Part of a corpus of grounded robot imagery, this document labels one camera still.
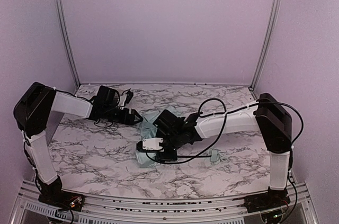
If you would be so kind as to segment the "mint green folding umbrella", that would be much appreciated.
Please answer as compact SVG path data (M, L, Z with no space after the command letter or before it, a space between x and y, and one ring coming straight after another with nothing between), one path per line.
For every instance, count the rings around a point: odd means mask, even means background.
M169 110L164 110L160 114L154 116L151 120L141 123L141 140L148 138L163 138L170 139L175 145L176 151L187 144L194 144L200 142L203 139L207 139L208 136L198 132L198 126L203 121L211 121L212 118L216 118L220 125L217 125L217 132L213 133L216 139L213 143L207 146L201 152L195 155L178 155L177 161L170 163L163 163L163 165L175 165L185 164L197 158L212 158L213 154L205 154L216 142L220 139L226 127L226 112L202 115L201 112L192 113L187 118L178 117ZM143 153L136 150L136 157L139 167L151 168L158 163L156 161L155 153Z

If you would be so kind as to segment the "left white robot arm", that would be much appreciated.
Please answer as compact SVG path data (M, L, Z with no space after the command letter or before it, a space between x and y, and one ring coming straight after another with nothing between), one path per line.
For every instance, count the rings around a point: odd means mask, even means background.
M40 202L80 212L85 200L82 194L63 190L61 178L53 166L46 140L50 114L57 112L93 122L134 126L143 118L136 110L126 107L132 98L129 89L119 92L103 85L90 99L39 82L29 87L14 107L13 115L23 134L24 153L35 171L34 182L40 192Z

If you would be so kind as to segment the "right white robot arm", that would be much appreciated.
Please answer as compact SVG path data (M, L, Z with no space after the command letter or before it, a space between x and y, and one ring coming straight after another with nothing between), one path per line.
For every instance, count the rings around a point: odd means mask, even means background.
M153 123L156 136L163 141L155 161L172 164L177 161L177 150L186 144L224 134L259 131L270 153L270 181L264 193L246 196L247 212L268 210L290 203L287 192L288 172L292 158L292 118L282 104L268 94L247 105L203 114L201 110L187 118L177 117L164 110Z

